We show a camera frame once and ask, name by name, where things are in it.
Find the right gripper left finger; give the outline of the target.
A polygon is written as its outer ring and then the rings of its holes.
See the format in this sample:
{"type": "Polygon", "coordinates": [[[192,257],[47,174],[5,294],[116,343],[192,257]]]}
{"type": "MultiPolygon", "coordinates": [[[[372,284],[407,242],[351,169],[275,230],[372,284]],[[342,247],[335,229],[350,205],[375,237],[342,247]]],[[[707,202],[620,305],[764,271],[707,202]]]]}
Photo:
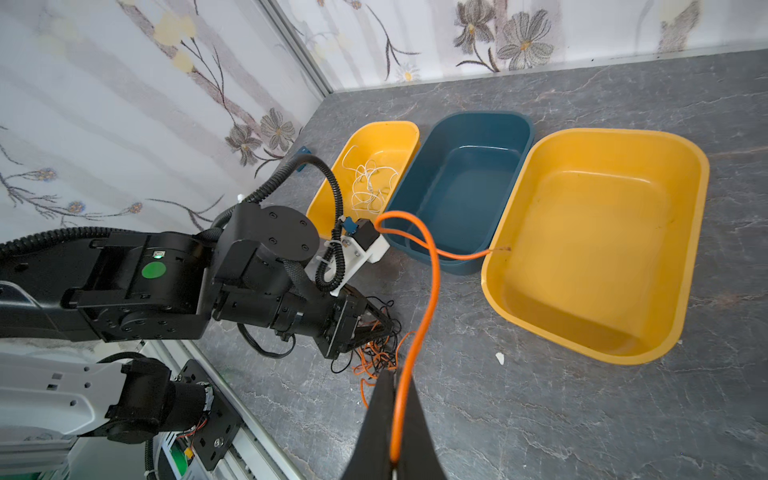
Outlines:
{"type": "Polygon", "coordinates": [[[391,427],[396,395],[395,375],[382,372],[374,387],[358,440],[341,476],[347,480],[389,480],[391,427]]]}

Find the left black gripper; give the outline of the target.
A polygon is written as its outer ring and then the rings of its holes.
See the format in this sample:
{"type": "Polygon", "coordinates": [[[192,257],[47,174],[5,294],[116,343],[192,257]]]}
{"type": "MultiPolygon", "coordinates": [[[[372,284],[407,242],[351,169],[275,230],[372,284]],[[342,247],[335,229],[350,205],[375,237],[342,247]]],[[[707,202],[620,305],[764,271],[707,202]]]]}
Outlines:
{"type": "Polygon", "coordinates": [[[249,325],[271,329],[291,344],[298,336],[311,337],[324,358],[335,360],[369,342],[387,341],[395,332],[393,305],[382,299],[367,299],[366,303],[353,293],[307,299],[290,291],[224,289],[213,304],[212,317],[236,323],[241,336],[264,357],[282,359],[290,352],[264,349],[247,330],[249,325]]]}

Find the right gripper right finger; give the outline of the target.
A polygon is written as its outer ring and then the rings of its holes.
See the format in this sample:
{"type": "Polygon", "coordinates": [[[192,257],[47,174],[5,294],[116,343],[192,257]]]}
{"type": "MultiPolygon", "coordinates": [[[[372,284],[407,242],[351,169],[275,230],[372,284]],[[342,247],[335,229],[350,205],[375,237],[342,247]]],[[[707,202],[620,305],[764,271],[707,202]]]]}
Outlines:
{"type": "Polygon", "coordinates": [[[397,478],[446,480],[425,419],[414,381],[409,382],[397,478]]]}

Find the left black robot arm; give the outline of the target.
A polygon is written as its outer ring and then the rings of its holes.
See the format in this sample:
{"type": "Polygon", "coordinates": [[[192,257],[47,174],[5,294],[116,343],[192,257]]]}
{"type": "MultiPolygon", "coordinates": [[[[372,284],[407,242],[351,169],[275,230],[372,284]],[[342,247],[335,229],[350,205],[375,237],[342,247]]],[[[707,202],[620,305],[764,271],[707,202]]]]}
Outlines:
{"type": "MultiPolygon", "coordinates": [[[[314,225],[288,207],[236,206],[213,233],[59,229],[1,248],[5,338],[198,339],[212,320],[312,338],[327,359],[389,336],[393,321],[356,289],[322,292],[306,265],[314,225]]],[[[196,430],[213,389],[176,380],[153,359],[77,365],[1,357],[1,422],[63,435],[140,443],[196,430]]]]}

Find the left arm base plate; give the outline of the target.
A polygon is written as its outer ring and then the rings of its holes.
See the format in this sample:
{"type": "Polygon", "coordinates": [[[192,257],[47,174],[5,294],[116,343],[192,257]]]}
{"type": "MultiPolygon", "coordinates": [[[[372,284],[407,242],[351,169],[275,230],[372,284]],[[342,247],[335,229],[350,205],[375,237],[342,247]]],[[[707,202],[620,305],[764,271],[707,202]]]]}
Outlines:
{"type": "Polygon", "coordinates": [[[186,383],[203,386],[206,390],[203,425],[188,439],[195,458],[206,471],[213,472],[232,446],[243,425],[243,419],[214,377],[199,361],[188,360],[181,369],[181,379],[186,383]]]}

